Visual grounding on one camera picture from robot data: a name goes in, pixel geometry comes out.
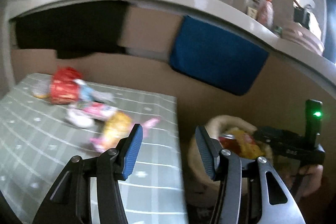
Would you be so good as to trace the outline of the person's right hand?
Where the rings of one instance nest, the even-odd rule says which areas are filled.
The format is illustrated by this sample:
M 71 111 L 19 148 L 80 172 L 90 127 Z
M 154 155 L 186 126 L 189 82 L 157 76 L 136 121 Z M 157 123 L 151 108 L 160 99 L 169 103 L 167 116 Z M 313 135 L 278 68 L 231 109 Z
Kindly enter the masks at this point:
M 297 174 L 290 174 L 288 172 L 285 173 L 283 180 L 288 189 L 292 190 L 297 176 L 302 177 L 302 181 L 299 183 L 297 192 L 292 193 L 294 199 L 298 201 L 303 197 L 307 197 L 315 193 L 321 187 L 322 175 L 322 165 L 307 165 L 300 168 Z

